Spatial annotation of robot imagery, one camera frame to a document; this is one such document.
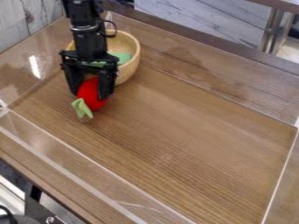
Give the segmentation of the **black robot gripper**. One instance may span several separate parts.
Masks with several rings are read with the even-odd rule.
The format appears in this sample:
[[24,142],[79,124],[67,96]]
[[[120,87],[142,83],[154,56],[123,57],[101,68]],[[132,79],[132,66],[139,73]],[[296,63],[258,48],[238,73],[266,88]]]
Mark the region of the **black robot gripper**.
[[117,35],[117,29],[107,31],[101,25],[87,25],[69,30],[75,48],[60,51],[69,91],[77,94],[85,73],[97,74],[97,98],[103,101],[115,92],[119,59],[108,52],[108,39]]

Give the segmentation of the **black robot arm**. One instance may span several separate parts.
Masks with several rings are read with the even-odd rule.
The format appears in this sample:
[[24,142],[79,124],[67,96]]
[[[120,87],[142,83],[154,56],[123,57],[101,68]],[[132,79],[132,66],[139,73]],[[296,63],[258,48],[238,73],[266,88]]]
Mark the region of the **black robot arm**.
[[108,53],[108,39],[117,34],[107,34],[101,0],[61,0],[69,19],[73,50],[61,50],[60,67],[64,71],[69,91],[76,94],[87,74],[97,78],[96,97],[105,100],[115,92],[119,58]]

